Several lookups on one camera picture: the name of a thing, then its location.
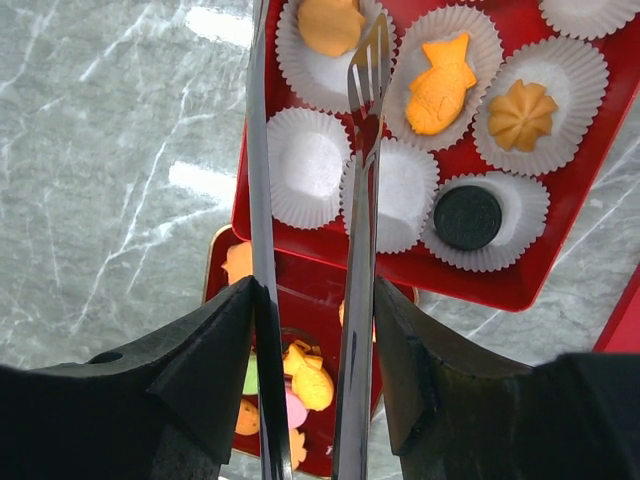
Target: chocolate sandwich cookie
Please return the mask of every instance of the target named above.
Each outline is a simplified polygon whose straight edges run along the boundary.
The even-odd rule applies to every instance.
[[[473,185],[453,188],[438,200],[433,222],[438,237],[459,250],[478,250],[496,237],[502,209],[487,190]]]

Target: green candy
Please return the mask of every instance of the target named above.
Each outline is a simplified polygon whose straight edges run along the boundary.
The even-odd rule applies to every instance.
[[[258,394],[258,359],[256,358],[256,354],[253,352],[249,355],[249,365],[247,365],[247,375],[244,377],[242,394]]]

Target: taiyaki cookie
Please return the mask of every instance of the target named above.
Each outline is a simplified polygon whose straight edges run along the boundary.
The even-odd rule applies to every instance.
[[[419,18],[402,39],[385,101],[391,133],[426,151],[455,145],[465,134],[502,63],[491,19],[453,6]]]

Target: fish-shaped cookie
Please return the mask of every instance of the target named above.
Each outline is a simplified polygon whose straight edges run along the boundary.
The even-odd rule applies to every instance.
[[[431,68],[416,78],[409,90],[407,120],[418,134],[436,135],[451,125],[464,107],[467,90],[477,80],[466,62],[469,34],[449,42],[425,43]]]

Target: metal tongs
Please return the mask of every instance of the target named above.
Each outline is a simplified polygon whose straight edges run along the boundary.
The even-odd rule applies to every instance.
[[[382,104],[391,77],[390,53],[387,18],[380,14],[354,54],[347,74],[356,141],[356,174],[332,480],[367,478],[378,173]]]
[[[265,20],[268,0],[253,4],[254,37],[249,58],[247,144],[253,275],[259,284],[254,303],[260,402],[260,462],[263,480],[292,478],[285,400],[282,339],[273,249],[271,188],[265,105]]]

